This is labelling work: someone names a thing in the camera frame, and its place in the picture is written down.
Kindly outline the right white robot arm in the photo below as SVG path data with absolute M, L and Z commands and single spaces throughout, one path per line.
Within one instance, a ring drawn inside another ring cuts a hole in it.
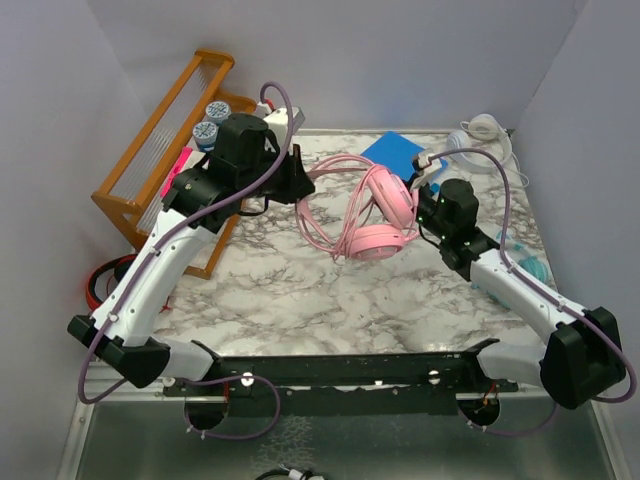
M 447 267 L 496 297 L 542 343 L 491 341 L 460 365 L 461 383 L 472 391 L 494 380 L 535 385 L 560 406 L 575 409 L 629 378 L 615 316 L 603 307 L 589 310 L 568 300 L 522 269 L 477 226 L 478 208 L 471 184 L 450 179 L 437 194 L 428 186 L 420 188 L 416 217 L 438 238 Z

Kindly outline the pink cat-ear headphones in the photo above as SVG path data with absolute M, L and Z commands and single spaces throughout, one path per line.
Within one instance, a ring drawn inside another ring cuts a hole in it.
M 405 186 L 387 167 L 352 154 L 338 154 L 314 164 L 311 180 L 338 173 L 361 172 L 343 216 L 342 229 L 332 240 L 316 222 L 307 199 L 295 205 L 297 227 L 314 248 L 334 260 L 384 260 L 418 237 L 416 190 Z

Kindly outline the teal cat-ear headphones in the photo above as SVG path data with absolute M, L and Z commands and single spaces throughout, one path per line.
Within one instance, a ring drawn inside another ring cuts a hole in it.
M 532 253 L 526 245 L 520 243 L 519 241 L 513 239 L 511 235 L 505 235 L 505 250 L 511 260 L 514 263 L 517 263 L 519 267 L 528 272 L 530 275 L 535 277 L 538 281 L 543 284 L 550 286 L 551 285 L 551 273 L 549 267 L 545 261 L 542 261 L 538 258 L 538 256 Z M 476 283 L 471 284 L 471 288 L 474 290 L 481 290 L 487 296 L 489 296 L 492 300 L 499 303 L 503 308 L 510 310 L 510 306 L 501 300 L 498 296 L 493 293 L 490 293 L 489 290 L 480 287 Z

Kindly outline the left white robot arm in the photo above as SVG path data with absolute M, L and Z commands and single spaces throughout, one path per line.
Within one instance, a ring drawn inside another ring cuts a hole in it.
M 153 338 L 154 322 L 183 273 L 246 198 L 291 204 L 313 192 L 298 150 L 289 147 L 295 111 L 265 118 L 237 113 L 220 124 L 212 151 L 171 181 L 149 237 L 115 290 L 67 330 L 138 388 L 184 378 L 206 395 L 220 385 L 203 345 Z

